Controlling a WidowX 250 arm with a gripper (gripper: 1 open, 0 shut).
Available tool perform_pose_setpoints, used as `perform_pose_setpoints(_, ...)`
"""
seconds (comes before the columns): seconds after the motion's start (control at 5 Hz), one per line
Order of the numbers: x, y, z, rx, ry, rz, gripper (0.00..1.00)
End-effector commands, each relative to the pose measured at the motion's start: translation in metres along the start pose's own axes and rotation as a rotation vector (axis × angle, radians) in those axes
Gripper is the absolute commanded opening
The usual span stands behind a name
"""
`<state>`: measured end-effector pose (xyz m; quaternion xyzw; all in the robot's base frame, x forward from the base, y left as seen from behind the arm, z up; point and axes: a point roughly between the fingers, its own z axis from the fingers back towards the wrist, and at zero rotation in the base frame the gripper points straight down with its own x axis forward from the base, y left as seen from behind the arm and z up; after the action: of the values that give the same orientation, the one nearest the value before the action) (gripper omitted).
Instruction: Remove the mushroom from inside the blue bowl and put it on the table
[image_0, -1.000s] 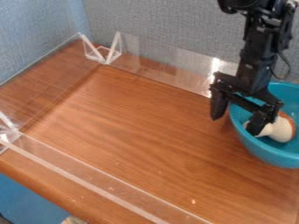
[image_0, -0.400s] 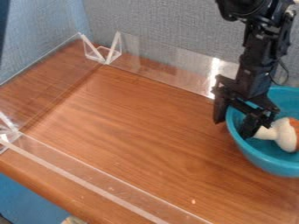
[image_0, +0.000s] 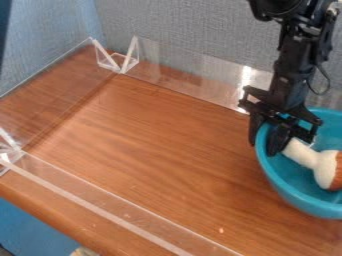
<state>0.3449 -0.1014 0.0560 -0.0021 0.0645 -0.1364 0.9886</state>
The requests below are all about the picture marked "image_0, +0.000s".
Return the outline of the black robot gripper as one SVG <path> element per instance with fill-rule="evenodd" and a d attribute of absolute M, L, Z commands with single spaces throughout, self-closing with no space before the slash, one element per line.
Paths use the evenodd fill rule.
<path fill-rule="evenodd" d="M 249 142 L 255 145 L 258 130 L 265 122 L 270 128 L 266 151 L 275 156 L 291 136 L 312 142 L 322 120 L 305 105 L 317 70 L 317 39 L 286 35 L 279 43 L 279 57 L 267 90 L 243 87 L 238 106 L 250 113 Z"/>

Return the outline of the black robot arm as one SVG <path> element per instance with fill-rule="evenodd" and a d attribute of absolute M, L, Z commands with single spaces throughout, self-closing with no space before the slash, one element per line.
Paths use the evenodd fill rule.
<path fill-rule="evenodd" d="M 250 113 L 249 141 L 265 123 L 273 125 L 267 154 L 279 153 L 297 137 L 310 143 L 322 125 L 305 106 L 314 75 L 325 71 L 322 63 L 333 50 L 333 31 L 341 13 L 340 0 L 247 0 L 257 20 L 281 24 L 274 75 L 266 90 L 247 86 L 239 107 Z"/>

